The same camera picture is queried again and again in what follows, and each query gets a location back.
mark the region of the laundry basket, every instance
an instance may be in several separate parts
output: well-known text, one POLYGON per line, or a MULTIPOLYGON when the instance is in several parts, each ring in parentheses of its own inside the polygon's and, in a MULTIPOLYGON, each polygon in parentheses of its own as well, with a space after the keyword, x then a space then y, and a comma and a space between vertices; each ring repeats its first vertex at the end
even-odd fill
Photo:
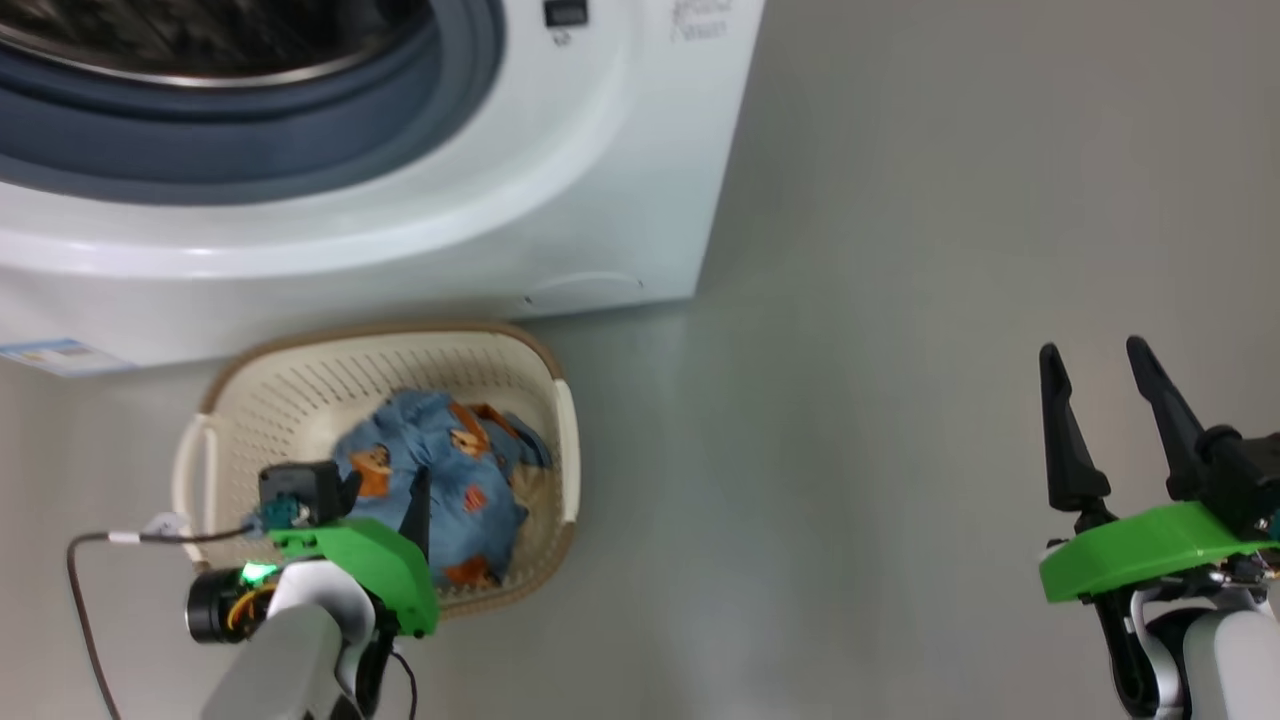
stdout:
MULTIPOLYGON (((573 539, 580 461, 573 398, 559 365, 513 327, 383 325, 296 337, 247 352, 214 380, 183 433, 174 459, 174 509, 191 519, 197 534, 238 527, 259 505, 262 468, 330 459, 342 434, 407 388, 445 391, 462 404, 515 413, 550 448, 552 466, 540 470, 521 497, 530 512, 502 585, 442 589, 442 618, 525 597, 550 578, 573 539), (201 456, 204 487, 197 492, 201 456)), ((280 561, 268 539, 184 547, 197 573, 280 561)))

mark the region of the black cable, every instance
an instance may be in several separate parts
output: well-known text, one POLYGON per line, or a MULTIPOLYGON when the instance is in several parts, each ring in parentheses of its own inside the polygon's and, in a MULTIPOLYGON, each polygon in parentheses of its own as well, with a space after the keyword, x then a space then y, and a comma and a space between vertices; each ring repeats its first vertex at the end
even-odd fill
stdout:
POLYGON ((401 667, 408 675, 408 692, 412 696, 408 701, 408 720, 413 720, 417 716, 417 678, 413 676, 413 669, 408 666, 408 660, 404 660, 403 655, 393 650, 392 657, 401 661, 401 667))
MULTIPOLYGON (((238 530, 227 530, 225 533, 192 537, 140 534, 138 542, 155 544, 200 544, 230 539, 242 536, 251 529, 253 529, 253 527, 247 525, 238 530)), ((111 720, 120 720, 120 710, 115 707, 115 700, 111 697, 111 691, 106 687, 106 675, 102 673, 102 662, 97 657, 97 644, 93 642, 93 632, 90 630, 88 626, 88 612, 84 610, 84 596, 81 593, 79 574, 76 571, 76 550, 87 542, 110 541, 111 536, 113 533, 84 533, 83 536, 77 536, 72 539, 70 544, 67 546, 67 579, 72 585, 72 598, 76 601, 76 615, 79 618, 81 634, 84 635, 84 650, 88 652, 90 665, 93 666, 93 678, 97 680, 97 689, 102 693, 102 702, 106 703, 106 711, 110 714, 111 720)))

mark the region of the white washing machine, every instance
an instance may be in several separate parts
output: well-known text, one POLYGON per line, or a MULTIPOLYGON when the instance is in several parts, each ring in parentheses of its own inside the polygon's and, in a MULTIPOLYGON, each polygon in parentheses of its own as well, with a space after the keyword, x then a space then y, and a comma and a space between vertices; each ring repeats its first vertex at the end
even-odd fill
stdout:
POLYGON ((689 297, 762 6, 0 0, 0 355, 689 297))

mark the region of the floor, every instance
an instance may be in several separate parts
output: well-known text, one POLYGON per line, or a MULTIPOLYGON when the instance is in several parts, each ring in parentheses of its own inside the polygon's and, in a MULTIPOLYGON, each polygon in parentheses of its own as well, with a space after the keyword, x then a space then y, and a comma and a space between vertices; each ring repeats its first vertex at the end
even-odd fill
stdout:
MULTIPOLYGON (((700 296, 531 325, 579 404, 577 542, 410 651, 419 716, 1119 717, 1092 612, 1038 585, 1071 519, 1036 352, 1120 514, 1165 475, 1126 334, 1206 423, 1275 429, 1280 18, 1247 5, 773 3, 700 296)), ((165 509, 215 366, 0 366, 8 715, 101 716, 63 544, 165 509)), ((182 553, 84 565, 125 717, 193 716, 233 651, 187 638, 182 553)))

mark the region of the cartoon print fabric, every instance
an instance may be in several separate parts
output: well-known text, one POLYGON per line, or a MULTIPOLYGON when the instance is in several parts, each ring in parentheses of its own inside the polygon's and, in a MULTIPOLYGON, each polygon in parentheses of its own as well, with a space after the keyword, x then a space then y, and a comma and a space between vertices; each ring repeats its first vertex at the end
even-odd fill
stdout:
POLYGON ((401 529, 413 478, 429 470, 428 564, 438 585, 498 584, 529 511, 511 488, 521 465, 550 454, 518 418, 442 392, 402 391, 334 446, 343 477, 361 477, 353 518, 401 529))

